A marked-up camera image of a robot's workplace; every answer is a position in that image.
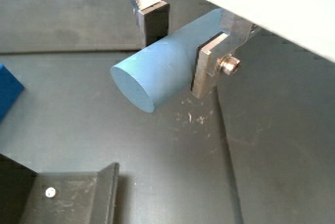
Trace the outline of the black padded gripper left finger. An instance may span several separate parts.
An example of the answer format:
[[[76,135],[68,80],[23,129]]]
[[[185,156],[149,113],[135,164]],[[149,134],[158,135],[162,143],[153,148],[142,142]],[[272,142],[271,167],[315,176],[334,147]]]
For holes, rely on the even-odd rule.
[[[162,39],[169,32],[170,4],[164,0],[130,0],[139,26],[142,46]]]

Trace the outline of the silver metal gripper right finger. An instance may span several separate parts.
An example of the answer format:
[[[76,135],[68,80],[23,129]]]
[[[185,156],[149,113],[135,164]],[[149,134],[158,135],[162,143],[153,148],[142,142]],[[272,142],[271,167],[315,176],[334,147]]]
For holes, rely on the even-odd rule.
[[[217,85],[221,73],[233,75],[241,66],[237,49],[256,35],[260,27],[229,11],[221,12],[220,31],[198,46],[193,95],[201,99]]]

